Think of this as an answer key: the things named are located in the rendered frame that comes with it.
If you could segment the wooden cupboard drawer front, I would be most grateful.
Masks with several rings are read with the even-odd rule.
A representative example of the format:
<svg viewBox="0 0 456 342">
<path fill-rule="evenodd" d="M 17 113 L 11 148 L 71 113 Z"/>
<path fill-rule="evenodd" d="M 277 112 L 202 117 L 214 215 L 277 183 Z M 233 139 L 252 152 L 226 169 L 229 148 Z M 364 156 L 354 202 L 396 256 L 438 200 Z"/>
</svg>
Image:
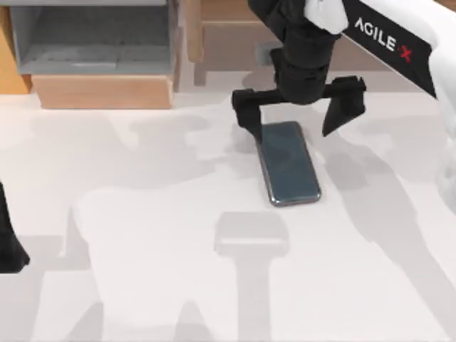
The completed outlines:
<svg viewBox="0 0 456 342">
<path fill-rule="evenodd" d="M 257 54 L 279 41 L 260 25 L 208 25 L 204 28 L 204 53 L 197 67 L 204 71 L 251 71 L 259 65 Z M 388 71 L 377 58 L 346 37 L 337 40 L 331 59 L 332 71 Z"/>
</svg>

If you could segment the black smartphone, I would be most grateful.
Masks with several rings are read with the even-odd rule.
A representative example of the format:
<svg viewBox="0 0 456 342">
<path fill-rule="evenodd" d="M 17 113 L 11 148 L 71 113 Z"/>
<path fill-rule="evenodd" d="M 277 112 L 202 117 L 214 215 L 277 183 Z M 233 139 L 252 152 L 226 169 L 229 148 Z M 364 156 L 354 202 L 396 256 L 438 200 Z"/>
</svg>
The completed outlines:
<svg viewBox="0 0 456 342">
<path fill-rule="evenodd" d="M 311 204 L 320 200 L 321 187 L 300 124 L 264 124 L 257 141 L 269 201 L 275 207 Z"/>
</svg>

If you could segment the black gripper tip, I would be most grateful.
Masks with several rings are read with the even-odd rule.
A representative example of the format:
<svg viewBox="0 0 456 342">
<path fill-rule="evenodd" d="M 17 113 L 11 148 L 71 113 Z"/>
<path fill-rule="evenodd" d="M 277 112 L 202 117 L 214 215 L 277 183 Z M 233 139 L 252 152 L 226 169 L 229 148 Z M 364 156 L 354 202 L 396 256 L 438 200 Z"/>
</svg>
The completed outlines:
<svg viewBox="0 0 456 342">
<path fill-rule="evenodd" d="M 12 226 L 4 186 L 0 182 L 0 274 L 17 274 L 30 260 Z"/>
</svg>

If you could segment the pale wooden drawer front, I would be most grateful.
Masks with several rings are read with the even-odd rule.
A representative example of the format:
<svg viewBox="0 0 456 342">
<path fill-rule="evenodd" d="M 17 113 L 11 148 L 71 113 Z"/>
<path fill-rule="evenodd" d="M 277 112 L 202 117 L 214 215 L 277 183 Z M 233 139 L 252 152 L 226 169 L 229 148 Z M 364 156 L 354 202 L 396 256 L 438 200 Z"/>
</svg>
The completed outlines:
<svg viewBox="0 0 456 342">
<path fill-rule="evenodd" d="M 146 110 L 172 107 L 171 75 L 33 75 L 44 109 Z"/>
</svg>

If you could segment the wooden cupboard with drawer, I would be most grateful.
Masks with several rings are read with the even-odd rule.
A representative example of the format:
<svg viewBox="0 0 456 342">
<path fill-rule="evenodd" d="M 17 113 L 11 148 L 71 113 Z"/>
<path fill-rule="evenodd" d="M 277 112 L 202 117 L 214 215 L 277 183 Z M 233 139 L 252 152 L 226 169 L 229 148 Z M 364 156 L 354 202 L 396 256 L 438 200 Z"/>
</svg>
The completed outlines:
<svg viewBox="0 0 456 342">
<path fill-rule="evenodd" d="M 204 71 L 197 67 L 204 53 L 204 28 L 208 25 L 260 25 L 247 0 L 183 0 L 187 55 L 194 65 L 194 85 L 217 91 L 235 86 L 265 89 L 273 86 L 272 69 L 261 61 L 267 45 L 257 54 L 259 65 L 251 71 Z"/>
</svg>

